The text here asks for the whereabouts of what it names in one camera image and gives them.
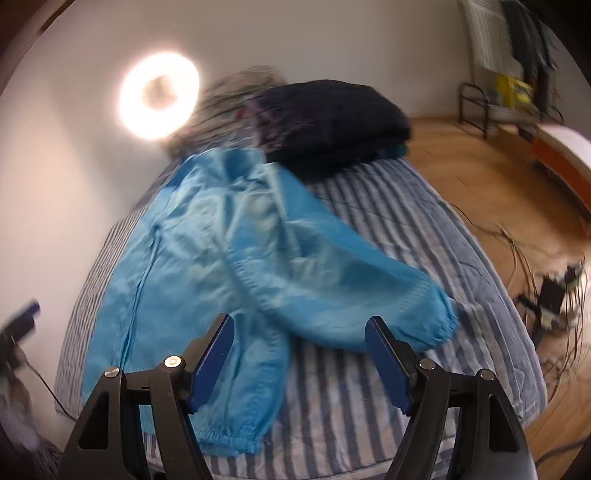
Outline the light blue work jacket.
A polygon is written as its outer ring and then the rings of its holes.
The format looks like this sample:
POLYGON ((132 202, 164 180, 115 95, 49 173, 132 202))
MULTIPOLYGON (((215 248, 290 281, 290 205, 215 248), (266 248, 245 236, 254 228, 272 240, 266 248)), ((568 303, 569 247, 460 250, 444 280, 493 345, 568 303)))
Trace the light blue work jacket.
POLYGON ((445 290, 388 257, 256 149, 188 158, 140 218, 108 282, 82 395, 108 366, 154 367, 235 321, 211 398, 192 417, 207 455, 256 454, 283 404, 294 338, 362 352, 367 320, 424 352, 459 325, 445 290))

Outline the striped cloth on rack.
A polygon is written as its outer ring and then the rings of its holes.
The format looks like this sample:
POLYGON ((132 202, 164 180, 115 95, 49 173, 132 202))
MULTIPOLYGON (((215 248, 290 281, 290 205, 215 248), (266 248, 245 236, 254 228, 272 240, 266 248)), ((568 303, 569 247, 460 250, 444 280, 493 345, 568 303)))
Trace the striped cloth on rack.
POLYGON ((519 78, 521 64, 513 57, 508 24, 500 1, 459 1, 473 80, 484 71, 519 78))

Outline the dark navy folded jacket pile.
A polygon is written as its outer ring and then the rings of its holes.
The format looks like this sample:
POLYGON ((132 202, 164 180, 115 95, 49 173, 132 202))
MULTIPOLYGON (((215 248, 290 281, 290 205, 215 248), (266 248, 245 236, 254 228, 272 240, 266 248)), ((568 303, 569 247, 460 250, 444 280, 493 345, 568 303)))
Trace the dark navy folded jacket pile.
POLYGON ((370 86, 315 80, 273 87, 249 102, 259 148, 301 180, 321 180, 404 153, 412 128, 370 86))

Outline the black clothes rack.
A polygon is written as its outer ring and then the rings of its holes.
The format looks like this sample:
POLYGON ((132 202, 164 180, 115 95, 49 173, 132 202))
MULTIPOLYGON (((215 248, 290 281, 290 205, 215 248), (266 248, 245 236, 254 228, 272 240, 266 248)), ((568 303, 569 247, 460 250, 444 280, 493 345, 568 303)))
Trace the black clothes rack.
MULTIPOLYGON (((550 39, 550 30, 547 26, 546 28, 553 57, 554 45, 550 39)), ((541 114, 537 108, 533 112, 529 112, 505 107, 502 97, 496 89, 497 74, 484 71, 478 75, 476 80, 473 80, 470 72, 470 62, 469 74, 470 80, 461 83, 458 87, 458 120, 461 123, 476 127, 484 137, 489 136, 489 131, 494 125, 515 125, 525 137, 529 138, 540 123, 556 123, 559 125, 565 123, 563 114, 556 106, 558 100, 558 93, 555 90, 557 65, 551 80, 551 111, 546 115, 541 114)))

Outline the yellow crate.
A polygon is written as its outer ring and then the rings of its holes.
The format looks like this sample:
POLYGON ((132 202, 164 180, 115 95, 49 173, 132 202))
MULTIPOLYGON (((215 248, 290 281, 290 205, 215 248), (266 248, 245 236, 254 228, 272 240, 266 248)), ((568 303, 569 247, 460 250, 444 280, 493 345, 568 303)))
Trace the yellow crate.
POLYGON ((534 89, 529 84, 503 74, 496 75, 496 89, 502 97, 503 105, 507 108, 533 112, 534 89))

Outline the orange box with white cover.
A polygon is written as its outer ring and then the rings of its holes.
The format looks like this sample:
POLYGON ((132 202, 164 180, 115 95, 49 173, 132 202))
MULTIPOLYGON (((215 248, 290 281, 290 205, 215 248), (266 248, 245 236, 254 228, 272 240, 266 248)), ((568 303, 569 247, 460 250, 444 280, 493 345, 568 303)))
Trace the orange box with white cover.
POLYGON ((586 137, 563 125, 540 124, 533 137, 531 154, 590 211, 590 141, 586 137))

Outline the dark clothes on rack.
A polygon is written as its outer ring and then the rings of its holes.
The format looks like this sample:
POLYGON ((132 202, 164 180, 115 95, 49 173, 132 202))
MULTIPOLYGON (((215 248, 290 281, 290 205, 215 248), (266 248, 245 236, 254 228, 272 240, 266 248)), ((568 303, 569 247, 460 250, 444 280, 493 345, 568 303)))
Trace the dark clothes on rack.
POLYGON ((551 111, 551 80, 556 64, 546 26, 519 1, 502 1, 513 57, 523 69, 523 81, 534 90, 533 102, 543 115, 551 111))

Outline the blue white striped quilt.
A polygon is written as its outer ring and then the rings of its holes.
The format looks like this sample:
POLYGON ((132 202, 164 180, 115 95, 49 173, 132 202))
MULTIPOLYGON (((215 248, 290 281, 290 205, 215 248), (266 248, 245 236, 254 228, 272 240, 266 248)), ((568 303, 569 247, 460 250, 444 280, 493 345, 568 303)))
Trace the blue white striped quilt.
POLYGON ((533 344, 495 268, 405 160, 303 184, 256 150, 166 168, 109 232, 56 377, 78 414, 104 368, 148 369, 235 319, 191 423, 222 479, 365 479, 407 426, 367 355, 374 315, 455 373, 492 370, 523 423, 546 407, 533 344))

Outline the floral folded blankets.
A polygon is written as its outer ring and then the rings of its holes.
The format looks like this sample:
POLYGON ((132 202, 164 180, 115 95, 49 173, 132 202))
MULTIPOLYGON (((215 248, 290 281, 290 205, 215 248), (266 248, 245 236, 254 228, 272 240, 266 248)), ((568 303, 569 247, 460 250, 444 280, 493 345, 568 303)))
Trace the floral folded blankets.
POLYGON ((221 78, 199 93, 190 119, 163 141, 172 160, 202 151, 252 142, 249 101, 263 90, 287 84, 276 67, 260 65, 221 78))

